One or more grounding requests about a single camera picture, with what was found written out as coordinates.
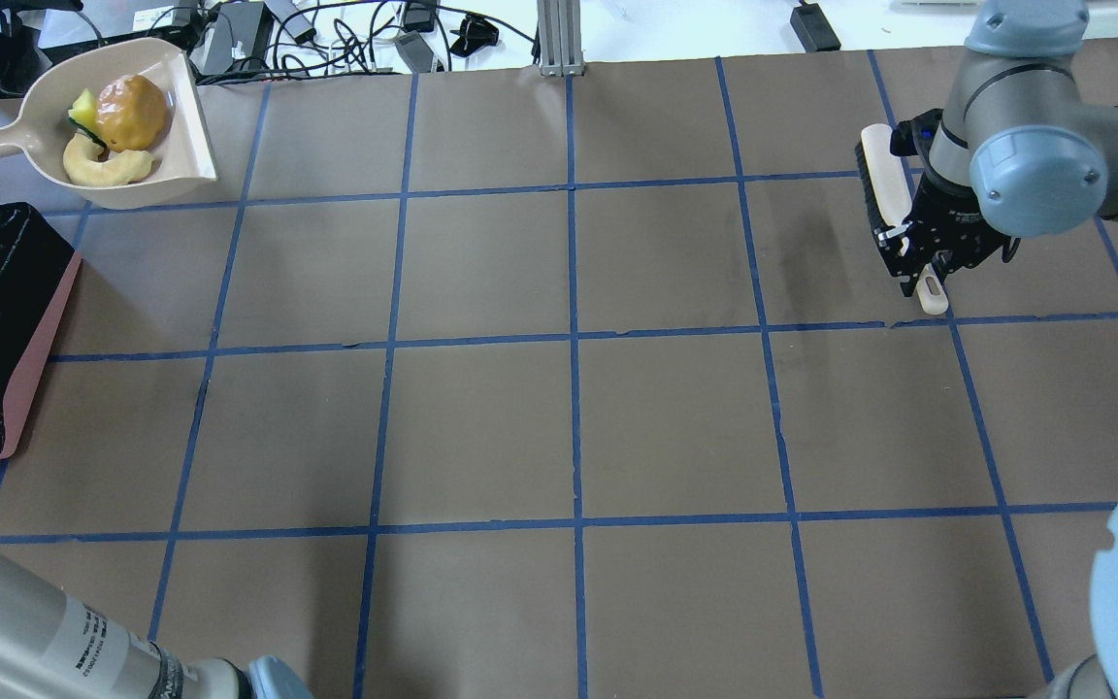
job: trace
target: beige dustpan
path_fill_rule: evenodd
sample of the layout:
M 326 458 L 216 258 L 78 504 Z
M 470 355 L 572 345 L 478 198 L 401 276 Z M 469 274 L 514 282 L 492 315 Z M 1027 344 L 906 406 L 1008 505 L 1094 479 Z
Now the beige dustpan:
M 68 106 L 82 89 L 96 94 L 120 76 L 133 74 L 158 85 L 172 110 L 169 130 L 151 148 L 154 172 L 119 187 L 72 185 L 63 171 L 63 148 L 75 133 L 67 123 Z M 150 207 L 218 179 L 188 57 L 161 39 L 125 40 L 46 70 L 28 88 L 18 119 L 0 129 L 0 158 L 15 151 L 23 151 L 46 179 L 107 209 Z

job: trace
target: dustpan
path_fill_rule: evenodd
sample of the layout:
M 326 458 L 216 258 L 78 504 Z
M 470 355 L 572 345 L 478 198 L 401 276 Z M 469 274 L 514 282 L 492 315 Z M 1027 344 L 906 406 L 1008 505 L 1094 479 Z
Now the dustpan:
M 72 185 L 63 171 L 63 148 L 75 127 L 67 110 L 82 89 L 102 92 L 116 78 L 139 74 L 167 96 L 170 125 L 151 148 L 154 172 L 116 187 Z M 37 172 L 107 209 L 136 209 L 167 202 L 217 180 L 209 134 L 188 57 L 167 40 L 135 39 L 97 48 L 46 70 L 23 97 L 19 116 L 0 129 L 0 158 L 23 151 Z

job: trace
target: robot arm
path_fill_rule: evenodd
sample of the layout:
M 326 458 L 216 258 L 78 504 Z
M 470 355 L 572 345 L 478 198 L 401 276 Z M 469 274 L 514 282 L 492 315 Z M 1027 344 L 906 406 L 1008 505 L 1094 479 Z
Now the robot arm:
M 1083 0 L 988 0 L 945 110 L 898 124 L 891 154 L 918 155 L 912 208 L 889 220 L 881 147 L 862 136 L 866 209 L 889 273 L 906 296 L 1022 238 L 1072 229 L 1090 217 L 1118 221 L 1118 106 L 1081 101 L 1072 57 L 1090 19 Z M 926 293 L 941 293 L 931 283 Z M 946 310 L 945 296 L 941 311 Z

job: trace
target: metal post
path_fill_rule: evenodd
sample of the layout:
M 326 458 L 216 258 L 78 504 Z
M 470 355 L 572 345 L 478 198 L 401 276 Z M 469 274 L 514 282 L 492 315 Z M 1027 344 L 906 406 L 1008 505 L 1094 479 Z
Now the metal post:
M 542 76 L 585 75 L 580 48 L 580 0 L 538 0 Z

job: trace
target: cashew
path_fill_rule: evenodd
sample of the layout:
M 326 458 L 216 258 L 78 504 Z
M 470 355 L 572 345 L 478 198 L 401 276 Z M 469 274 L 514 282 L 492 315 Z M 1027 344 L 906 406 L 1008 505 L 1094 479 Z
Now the cashew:
M 129 185 L 150 176 L 154 157 L 149 151 L 122 151 L 106 162 L 98 158 L 102 147 L 89 136 L 77 132 L 63 148 L 63 169 L 67 171 L 72 185 L 80 187 L 112 187 Z

